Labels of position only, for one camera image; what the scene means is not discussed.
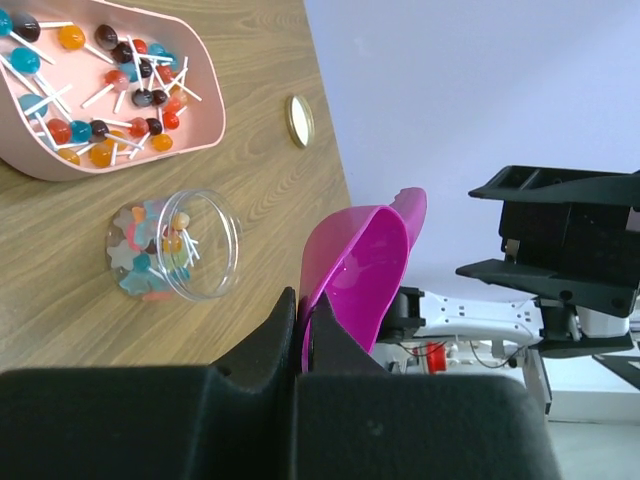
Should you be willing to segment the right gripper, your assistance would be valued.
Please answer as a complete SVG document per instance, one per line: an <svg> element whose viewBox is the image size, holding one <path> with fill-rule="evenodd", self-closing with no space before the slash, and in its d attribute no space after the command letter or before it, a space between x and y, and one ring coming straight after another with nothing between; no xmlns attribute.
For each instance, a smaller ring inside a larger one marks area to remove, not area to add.
<svg viewBox="0 0 640 480"><path fill-rule="evenodd" d="M626 324L639 295L639 176L507 166L472 198L499 200L503 259L461 266L459 276L528 293L546 358L632 348Z"/></svg>

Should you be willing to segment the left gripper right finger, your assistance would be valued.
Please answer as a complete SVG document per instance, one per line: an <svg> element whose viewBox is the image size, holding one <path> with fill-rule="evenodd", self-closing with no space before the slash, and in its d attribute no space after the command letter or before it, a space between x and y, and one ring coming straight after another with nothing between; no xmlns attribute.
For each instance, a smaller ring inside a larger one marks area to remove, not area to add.
<svg viewBox="0 0 640 480"><path fill-rule="evenodd" d="M298 478L560 478L542 412L519 382L387 373L326 297L310 324L312 368L297 379Z"/></svg>

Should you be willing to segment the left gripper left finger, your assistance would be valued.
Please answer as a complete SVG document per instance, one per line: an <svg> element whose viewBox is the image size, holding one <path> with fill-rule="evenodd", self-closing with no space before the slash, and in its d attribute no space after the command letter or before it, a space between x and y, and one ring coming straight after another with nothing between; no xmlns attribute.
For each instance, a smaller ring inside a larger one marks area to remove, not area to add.
<svg viewBox="0 0 640 480"><path fill-rule="evenodd" d="M1 376L5 479L284 479L292 288L207 365L29 368Z"/></svg>

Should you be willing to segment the magenta plastic scoop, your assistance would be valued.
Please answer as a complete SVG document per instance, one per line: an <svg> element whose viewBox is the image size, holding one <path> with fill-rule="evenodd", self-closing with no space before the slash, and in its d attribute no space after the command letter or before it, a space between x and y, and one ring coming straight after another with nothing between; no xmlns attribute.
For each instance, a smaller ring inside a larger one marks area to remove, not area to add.
<svg viewBox="0 0 640 480"><path fill-rule="evenodd" d="M298 321L301 368L311 367L312 311L328 297L339 325L371 353L422 230L427 194L405 188L389 205L349 207L322 220L303 251Z"/></svg>

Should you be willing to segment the clear plastic cup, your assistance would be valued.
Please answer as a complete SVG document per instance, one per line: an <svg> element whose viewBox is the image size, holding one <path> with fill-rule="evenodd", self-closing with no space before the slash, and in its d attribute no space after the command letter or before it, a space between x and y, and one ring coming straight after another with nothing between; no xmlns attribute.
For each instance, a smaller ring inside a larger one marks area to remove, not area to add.
<svg viewBox="0 0 640 480"><path fill-rule="evenodd" d="M241 234L239 218L222 195L182 190L121 207L107 229L106 260L130 297L207 301L237 283Z"/></svg>

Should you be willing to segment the pink tray of lollipops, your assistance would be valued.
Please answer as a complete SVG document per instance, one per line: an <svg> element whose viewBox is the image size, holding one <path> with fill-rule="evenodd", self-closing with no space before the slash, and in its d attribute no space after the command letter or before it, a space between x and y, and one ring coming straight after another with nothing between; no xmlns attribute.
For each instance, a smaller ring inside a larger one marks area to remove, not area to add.
<svg viewBox="0 0 640 480"><path fill-rule="evenodd" d="M219 81L204 42L184 20L109 1L4 1L1 8L7 13L31 14L39 22L70 21L83 31L89 44L94 44L93 34L101 24L113 27L123 40L139 38L147 43L159 43L176 57L179 70L185 74L177 84L187 89L189 97L178 128L169 134L173 141L170 149L157 151L152 142L146 140L133 157L125 151L119 152L113 165L96 166L88 155L82 155L79 163L73 164L49 146L38 122L28 120L20 108L22 95L41 91L36 78L29 76L31 85L25 87L10 71L2 70L2 163L33 178L70 181L214 147L221 142L226 112ZM114 68L106 62L108 54L99 46L91 51L67 50L59 43L54 29L45 30L35 45L47 56L39 76L53 90L65 92L63 99L71 109L72 119L85 122L103 119L109 121L111 127L122 129L135 118L157 114L157 107L139 108L130 95L120 95L114 90L91 105L85 103L104 89L104 77Z"/></svg>

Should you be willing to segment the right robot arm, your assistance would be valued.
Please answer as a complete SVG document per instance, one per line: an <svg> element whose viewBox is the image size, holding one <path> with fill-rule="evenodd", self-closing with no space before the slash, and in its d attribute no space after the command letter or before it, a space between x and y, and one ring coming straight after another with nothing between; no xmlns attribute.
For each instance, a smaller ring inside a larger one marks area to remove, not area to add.
<svg viewBox="0 0 640 480"><path fill-rule="evenodd" d="M458 274L527 294L524 301L473 301L403 287L378 341L490 341L499 366L519 367L544 409L552 404L546 359L630 350L639 297L639 176L507 166L471 191L502 204L502 257Z"/></svg>

